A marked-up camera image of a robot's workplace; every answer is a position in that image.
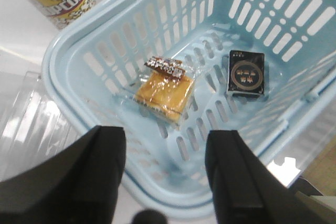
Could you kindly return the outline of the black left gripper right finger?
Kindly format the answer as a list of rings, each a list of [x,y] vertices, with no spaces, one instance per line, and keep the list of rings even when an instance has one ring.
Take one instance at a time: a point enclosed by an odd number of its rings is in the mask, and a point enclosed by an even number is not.
[[[209,132],[205,167],[217,223],[325,223],[265,167],[237,131]]]

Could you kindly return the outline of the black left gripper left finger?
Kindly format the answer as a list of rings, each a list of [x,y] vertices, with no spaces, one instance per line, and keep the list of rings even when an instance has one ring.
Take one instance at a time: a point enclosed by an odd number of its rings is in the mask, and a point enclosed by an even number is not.
[[[1,182],[1,223],[111,223],[125,132],[95,126],[51,159]]]

